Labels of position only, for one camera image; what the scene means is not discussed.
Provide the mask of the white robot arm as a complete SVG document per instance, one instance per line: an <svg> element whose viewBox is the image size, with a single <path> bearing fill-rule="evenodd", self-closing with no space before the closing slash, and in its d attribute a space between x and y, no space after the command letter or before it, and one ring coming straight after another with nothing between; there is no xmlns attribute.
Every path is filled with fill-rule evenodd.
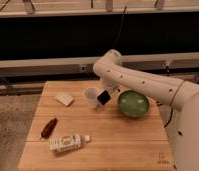
<svg viewBox="0 0 199 171"><path fill-rule="evenodd" d="M178 110L181 116L173 164L176 171L199 171L199 84L125 68L121 58L111 49L94 63L93 71L103 87L114 92L123 85Z"/></svg>

